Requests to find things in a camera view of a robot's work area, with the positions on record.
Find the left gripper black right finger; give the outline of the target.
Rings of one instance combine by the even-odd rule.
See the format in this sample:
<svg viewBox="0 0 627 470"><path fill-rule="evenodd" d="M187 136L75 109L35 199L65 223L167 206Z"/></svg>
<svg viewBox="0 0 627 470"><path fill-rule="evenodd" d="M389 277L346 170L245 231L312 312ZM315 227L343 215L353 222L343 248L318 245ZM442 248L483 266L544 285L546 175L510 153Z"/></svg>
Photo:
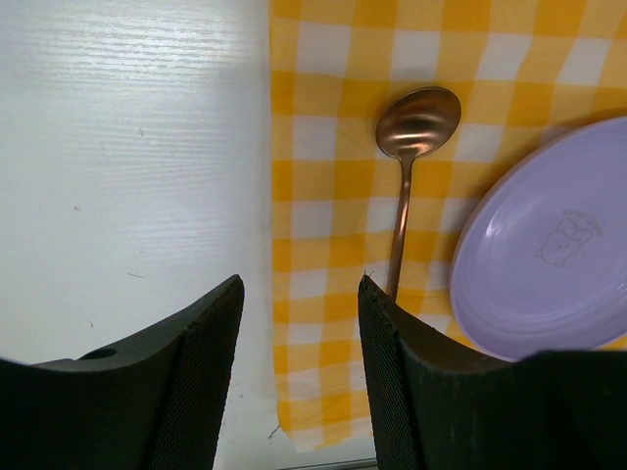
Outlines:
<svg viewBox="0 0 627 470"><path fill-rule="evenodd" d="M382 469L622 469L624 352L507 362L400 308L369 277L359 326Z"/></svg>

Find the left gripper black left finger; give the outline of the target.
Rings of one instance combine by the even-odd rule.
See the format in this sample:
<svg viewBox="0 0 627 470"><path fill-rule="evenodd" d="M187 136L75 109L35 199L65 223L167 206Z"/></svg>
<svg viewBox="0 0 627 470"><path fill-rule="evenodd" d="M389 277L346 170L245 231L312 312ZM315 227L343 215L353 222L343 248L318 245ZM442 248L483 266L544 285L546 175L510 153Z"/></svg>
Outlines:
<svg viewBox="0 0 627 470"><path fill-rule="evenodd" d="M244 304L231 276L77 359L1 363L5 469L210 469Z"/></svg>

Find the lilac plastic plate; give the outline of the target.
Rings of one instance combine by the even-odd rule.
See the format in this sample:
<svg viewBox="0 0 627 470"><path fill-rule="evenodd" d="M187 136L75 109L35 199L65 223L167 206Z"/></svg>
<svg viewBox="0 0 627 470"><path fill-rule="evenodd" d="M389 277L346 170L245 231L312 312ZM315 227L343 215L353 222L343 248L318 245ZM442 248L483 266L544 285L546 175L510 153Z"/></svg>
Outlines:
<svg viewBox="0 0 627 470"><path fill-rule="evenodd" d="M464 335L506 360L626 334L626 120L562 135L509 170L464 226L450 277Z"/></svg>

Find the copper spoon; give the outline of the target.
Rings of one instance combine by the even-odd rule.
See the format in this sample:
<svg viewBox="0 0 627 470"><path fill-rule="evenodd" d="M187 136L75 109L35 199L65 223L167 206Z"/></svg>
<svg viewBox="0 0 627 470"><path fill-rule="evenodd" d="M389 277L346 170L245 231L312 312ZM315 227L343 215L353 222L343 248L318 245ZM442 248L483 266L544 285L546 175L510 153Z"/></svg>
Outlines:
<svg viewBox="0 0 627 470"><path fill-rule="evenodd" d="M412 167L415 161L444 146L461 120L459 97L440 86L422 87L405 94L382 114L375 128L375 141L387 157L399 162L401 186L392 236L386 292L398 296L407 233Z"/></svg>

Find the yellow white checkered cloth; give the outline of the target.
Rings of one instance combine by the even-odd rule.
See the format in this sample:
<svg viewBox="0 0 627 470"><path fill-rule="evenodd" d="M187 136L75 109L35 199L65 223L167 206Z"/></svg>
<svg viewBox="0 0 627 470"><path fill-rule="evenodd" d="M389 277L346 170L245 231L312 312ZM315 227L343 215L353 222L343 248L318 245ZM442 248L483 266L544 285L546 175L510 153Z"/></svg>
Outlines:
<svg viewBox="0 0 627 470"><path fill-rule="evenodd" d="M449 267L478 200L515 163L626 111L622 1L269 5L277 416L300 451L371 433L357 290L384 284L399 163L375 142L408 91L454 91L460 126L413 169L399 300L462 340Z"/></svg>

